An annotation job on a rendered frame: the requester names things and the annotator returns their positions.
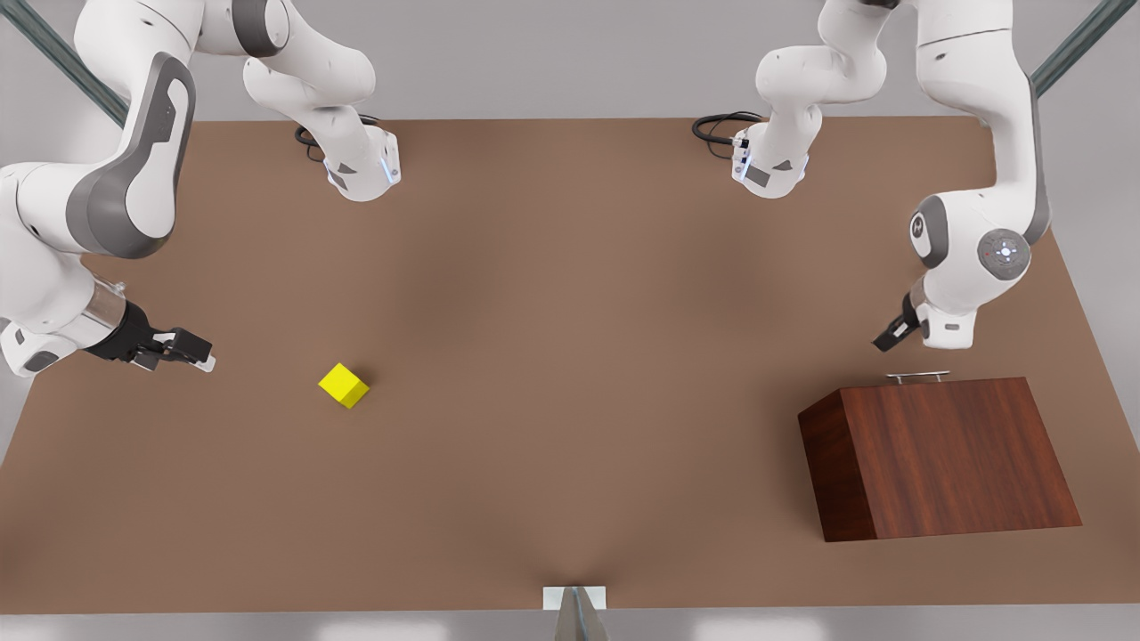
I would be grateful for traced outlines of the yellow cube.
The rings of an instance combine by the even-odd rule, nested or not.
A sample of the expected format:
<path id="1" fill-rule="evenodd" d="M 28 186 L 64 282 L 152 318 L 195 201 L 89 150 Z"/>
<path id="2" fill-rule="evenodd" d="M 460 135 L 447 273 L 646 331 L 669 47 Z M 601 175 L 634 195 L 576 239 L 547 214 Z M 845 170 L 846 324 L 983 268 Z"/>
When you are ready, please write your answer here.
<path id="1" fill-rule="evenodd" d="M 361 378 L 355 375 L 351 370 L 347 370 L 347 366 L 342 362 L 337 362 L 337 365 L 321 378 L 318 386 L 326 393 L 329 393 L 329 397 L 334 401 L 347 407 L 347 409 L 352 409 L 363 399 L 363 396 L 370 391 L 370 386 L 367 386 Z"/>

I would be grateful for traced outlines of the silver frame post with foot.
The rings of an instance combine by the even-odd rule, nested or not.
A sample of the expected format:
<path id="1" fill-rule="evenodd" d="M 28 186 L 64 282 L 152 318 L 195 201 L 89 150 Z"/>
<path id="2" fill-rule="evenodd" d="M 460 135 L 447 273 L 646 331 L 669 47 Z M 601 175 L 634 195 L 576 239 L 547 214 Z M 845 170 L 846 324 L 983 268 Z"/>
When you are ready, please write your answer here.
<path id="1" fill-rule="evenodd" d="M 545 610 L 557 610 L 554 641 L 610 641 L 598 610 L 606 610 L 604 587 L 542 589 Z"/>

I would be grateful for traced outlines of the dark wooden drawer cabinet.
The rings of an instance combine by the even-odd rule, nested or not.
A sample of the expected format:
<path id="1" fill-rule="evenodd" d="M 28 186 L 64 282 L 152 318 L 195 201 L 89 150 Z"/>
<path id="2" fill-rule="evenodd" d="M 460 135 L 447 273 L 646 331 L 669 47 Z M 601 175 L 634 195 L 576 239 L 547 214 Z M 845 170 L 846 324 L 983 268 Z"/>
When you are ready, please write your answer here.
<path id="1" fill-rule="evenodd" d="M 840 388 L 798 421 L 826 542 L 1080 524 L 1025 378 Z"/>

